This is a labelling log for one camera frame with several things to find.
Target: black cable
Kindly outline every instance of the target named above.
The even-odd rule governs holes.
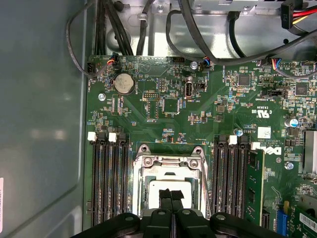
[[[107,67],[107,64],[105,66],[103,66],[97,73],[88,73],[86,72],[79,64],[76,56],[75,56],[75,53],[73,51],[73,47],[71,45],[71,41],[70,41],[70,25],[71,23],[73,22],[73,20],[78,16],[80,15],[83,11],[87,10],[91,5],[93,5],[95,3],[95,0],[91,0],[89,3],[85,4],[84,7],[82,9],[80,9],[78,12],[76,12],[71,18],[69,18],[69,20],[67,21],[67,24],[66,24],[66,42],[67,42],[67,49],[68,49],[68,52],[74,62],[74,64],[76,65],[76,67],[86,76],[88,77],[91,77],[91,78],[95,78],[99,75],[101,75],[104,70],[106,69]]]
[[[299,37],[296,40],[294,40],[288,44],[277,47],[277,48],[270,50],[270,51],[267,51],[267,52],[263,52],[263,53],[260,53],[257,55],[253,55],[253,56],[249,56],[249,57],[245,57],[245,58],[240,58],[240,59],[218,59],[212,54],[209,47],[206,45],[198,27],[194,21],[188,0],[178,0],[178,2],[180,5],[180,8],[181,8],[181,12],[183,14],[183,17],[185,19],[185,22],[187,24],[187,27],[189,29],[189,32],[190,32],[192,38],[194,39],[195,43],[204,52],[204,54],[209,57],[211,62],[213,62],[214,64],[218,64],[218,65],[231,66],[231,65],[248,63],[248,62],[256,61],[256,60],[262,60],[262,59],[265,59],[265,58],[270,57],[272,55],[277,55],[277,54],[279,54],[285,50],[288,50],[291,47],[294,47],[294,46],[298,45],[299,43],[302,43],[303,41],[317,35],[317,30],[314,30],[314,31],[308,33],[307,35]]]
[[[105,1],[105,4],[106,4],[106,10],[107,10],[107,13],[108,13],[108,16],[111,15],[118,27],[118,30],[122,36],[122,39],[123,39],[123,42],[124,42],[124,45],[126,47],[126,50],[127,50],[127,53],[129,56],[132,56],[133,55],[133,51],[132,51],[132,48],[131,48],[131,45],[130,45],[130,41],[129,41],[129,38],[127,36],[127,33],[125,32],[125,29],[122,25],[122,22],[117,14],[117,11],[113,5],[113,2],[112,0],[104,0]]]
[[[143,14],[148,14],[150,11],[150,7],[152,3],[155,0],[148,0],[147,3],[145,4],[142,13]],[[144,49],[144,43],[145,43],[145,37],[147,35],[147,22],[144,20],[141,20],[140,23],[140,39],[137,47],[137,56],[141,56],[143,54],[143,49]]]
[[[283,72],[282,70],[280,70],[280,69],[278,69],[278,68],[277,68],[275,71],[278,72],[279,74],[285,76],[285,77],[295,78],[295,79],[309,78],[309,77],[312,77],[312,76],[314,76],[314,75],[317,74],[317,71],[316,71],[316,72],[309,73],[309,74],[302,75],[302,76],[295,76],[295,75],[287,74],[287,73]]]
[[[234,51],[238,54],[240,58],[244,58],[246,57],[246,55],[240,49],[236,39],[235,31],[234,31],[235,23],[236,23],[236,20],[239,19],[239,16],[240,16],[239,11],[230,11],[228,13],[227,20],[229,21],[229,38],[230,38],[230,42]]]
[[[101,10],[101,0],[97,3],[97,14],[96,14],[96,33],[95,33],[95,55],[100,54],[100,10]]]
[[[99,37],[100,37],[100,54],[106,55],[106,9],[104,5],[100,4],[100,28],[99,28]]]
[[[108,15],[108,18],[110,20],[110,23],[112,25],[112,29],[113,29],[113,32],[114,32],[114,35],[115,35],[115,38],[118,42],[118,45],[119,45],[119,48],[120,48],[120,51],[122,53],[123,56],[126,56],[127,55],[127,51],[126,51],[126,48],[125,48],[125,44],[123,42],[123,39],[122,39],[122,36],[119,32],[119,29],[114,21],[114,18],[113,18],[113,15],[111,14],[109,8],[106,7],[106,12],[107,12],[107,15]]]
[[[176,55],[178,56],[181,56],[185,59],[188,59],[188,60],[191,60],[191,61],[196,61],[196,62],[201,62],[203,61],[203,57],[201,58],[195,58],[195,57],[191,57],[191,56],[187,56],[185,55],[184,53],[182,53],[181,51],[179,51],[177,49],[177,47],[172,43],[172,40],[170,38],[170,28],[171,28],[171,17],[174,15],[174,14],[181,14],[180,11],[177,11],[177,10],[173,10],[173,11],[170,11],[167,15],[167,19],[166,19],[166,41],[169,45],[169,47],[172,49],[172,51],[174,51],[176,53]]]
[[[316,8],[317,8],[317,5],[316,6],[311,6],[311,7],[308,7],[308,8],[304,8],[304,9],[300,9],[300,10],[294,10],[294,12],[304,12],[304,11],[314,10]]]

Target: screw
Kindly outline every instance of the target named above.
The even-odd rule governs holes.
[[[189,215],[190,211],[189,210],[183,210],[182,213],[185,214],[185,215]]]
[[[198,163],[197,163],[196,160],[191,160],[191,161],[189,162],[189,165],[190,165],[192,168],[197,168]]]
[[[198,68],[198,63],[197,63],[196,61],[192,61],[192,62],[190,63],[190,68],[191,68],[192,70],[197,69],[197,68]]]
[[[221,221],[226,220],[226,217],[224,215],[217,215],[216,218]]]
[[[164,10],[164,6],[162,4],[158,5],[158,12],[162,13]]]
[[[286,163],[285,163],[285,168],[286,168],[287,170],[292,170],[292,169],[294,168],[294,165],[293,165],[293,163],[291,163],[291,162],[286,162]]]
[[[104,100],[106,100],[106,95],[104,93],[100,93],[98,95],[98,99],[99,99],[99,101],[104,101]]]
[[[152,163],[152,159],[151,158],[147,157],[147,158],[144,159],[144,164],[145,165],[150,165],[151,163]]]

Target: ram slot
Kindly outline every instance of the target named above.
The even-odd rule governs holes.
[[[244,203],[245,203],[245,190],[247,180],[247,160],[250,152],[250,146],[248,144],[239,145],[239,162],[237,169],[237,217],[244,218]]]
[[[93,217],[92,225],[100,224],[102,221],[102,157],[104,154],[103,146],[100,144],[94,145],[93,149],[93,189],[92,189],[92,207]]]
[[[224,212],[234,215],[235,213],[235,192],[236,192],[236,164],[238,161],[238,148],[230,145],[228,149],[227,179],[226,179],[226,209]]]
[[[219,145],[218,142],[214,142],[214,154],[213,154],[213,161],[212,161],[212,178],[211,178],[211,214],[215,214],[217,212],[217,203],[218,203],[218,191],[217,191],[217,184],[218,184],[218,162],[219,162]]]
[[[128,166],[129,147],[126,143],[121,143],[122,148],[122,179],[121,179],[121,213],[126,212],[128,199]]]
[[[228,146],[226,140],[220,138],[220,142],[215,141],[213,159],[213,176],[212,176],[212,192],[211,199],[213,204],[212,214],[225,210],[225,192],[227,179],[227,163],[228,163]]]
[[[113,154],[113,147],[111,145],[107,145],[107,184],[106,184],[106,188],[107,188],[107,212],[106,212],[106,216],[107,216],[107,220],[112,218],[112,197],[113,197],[113,176],[112,176],[112,154]]]
[[[119,146],[113,145],[112,146],[112,193],[111,193],[111,200],[112,200],[112,217],[118,215],[118,176],[119,176]]]
[[[105,145],[104,148],[104,166],[103,166],[103,178],[104,178],[104,192],[103,192],[103,206],[104,206],[104,218],[103,221],[106,221],[108,219],[108,212],[109,212],[109,198],[108,198],[108,192],[109,192],[109,145]]]

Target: red wire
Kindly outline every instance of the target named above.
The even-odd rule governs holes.
[[[296,16],[307,16],[307,15],[310,15],[310,14],[313,14],[313,13],[316,13],[317,12],[317,9],[312,9],[312,10],[309,10],[309,11],[302,11],[302,12],[295,12],[293,14],[294,17]]]

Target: white label sticker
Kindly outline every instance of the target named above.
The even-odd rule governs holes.
[[[309,219],[302,213],[299,214],[299,220],[306,226],[308,226],[310,229],[312,229],[314,232],[317,232],[317,223],[313,220]]]
[[[271,139],[271,127],[259,127],[258,139]]]
[[[0,233],[3,224],[3,178],[0,178]]]

